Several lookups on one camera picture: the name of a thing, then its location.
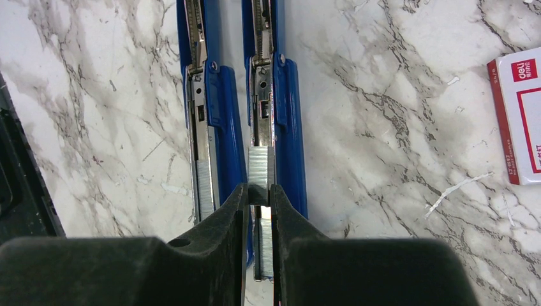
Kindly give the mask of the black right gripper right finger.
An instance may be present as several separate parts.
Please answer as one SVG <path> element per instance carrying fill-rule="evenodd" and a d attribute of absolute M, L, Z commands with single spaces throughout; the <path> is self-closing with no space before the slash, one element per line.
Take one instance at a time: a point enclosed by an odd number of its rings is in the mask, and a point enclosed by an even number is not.
<path fill-rule="evenodd" d="M 424 238 L 333 239 L 270 190 L 275 305 L 477 305 L 457 254 Z"/>

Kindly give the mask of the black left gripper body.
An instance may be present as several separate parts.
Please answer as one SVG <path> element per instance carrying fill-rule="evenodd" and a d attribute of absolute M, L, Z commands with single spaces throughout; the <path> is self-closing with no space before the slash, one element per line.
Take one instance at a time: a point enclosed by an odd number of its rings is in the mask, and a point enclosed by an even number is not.
<path fill-rule="evenodd" d="M 1 78 L 1 243 L 66 235 Z"/>

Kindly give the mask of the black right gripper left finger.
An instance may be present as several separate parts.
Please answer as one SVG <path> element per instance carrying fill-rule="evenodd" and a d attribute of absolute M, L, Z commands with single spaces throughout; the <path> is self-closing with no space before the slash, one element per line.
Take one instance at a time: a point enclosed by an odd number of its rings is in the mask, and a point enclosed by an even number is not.
<path fill-rule="evenodd" d="M 1 247 L 2 305 L 242 305 L 248 187 L 181 236 L 16 238 Z"/>

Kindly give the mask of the grey staple strip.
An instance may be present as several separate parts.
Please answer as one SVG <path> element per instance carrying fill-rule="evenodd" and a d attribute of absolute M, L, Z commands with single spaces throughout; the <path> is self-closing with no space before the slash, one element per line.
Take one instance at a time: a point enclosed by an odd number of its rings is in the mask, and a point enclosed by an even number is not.
<path fill-rule="evenodd" d="M 275 184 L 274 148 L 250 147 L 248 150 L 249 202 L 256 206 L 269 206 L 269 190 Z"/>
<path fill-rule="evenodd" d="M 254 279 L 264 281 L 274 277 L 272 221 L 259 218 L 255 221 L 255 267 Z"/>
<path fill-rule="evenodd" d="M 207 161 L 196 162 L 198 211 L 203 221 L 215 211 L 214 193 L 212 187 L 211 167 Z"/>

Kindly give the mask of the blue black stapler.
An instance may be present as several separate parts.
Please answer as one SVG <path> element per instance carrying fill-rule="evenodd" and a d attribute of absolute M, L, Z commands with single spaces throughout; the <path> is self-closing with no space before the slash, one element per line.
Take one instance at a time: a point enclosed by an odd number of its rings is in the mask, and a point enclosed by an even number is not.
<path fill-rule="evenodd" d="M 284 1 L 242 2 L 249 148 L 274 148 L 275 184 L 282 186 L 292 206 L 307 217 L 299 77 L 296 62 L 285 56 L 285 17 Z M 272 220 L 270 204 L 251 205 L 251 213 L 255 267 L 255 221 Z"/>

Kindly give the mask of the red white staple box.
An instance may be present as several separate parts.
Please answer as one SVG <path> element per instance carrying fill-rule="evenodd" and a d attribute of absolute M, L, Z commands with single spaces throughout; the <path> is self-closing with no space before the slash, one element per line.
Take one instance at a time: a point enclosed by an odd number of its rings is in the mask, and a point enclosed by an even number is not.
<path fill-rule="evenodd" d="M 487 64 L 501 141 L 512 184 L 540 183 L 540 48 Z"/>

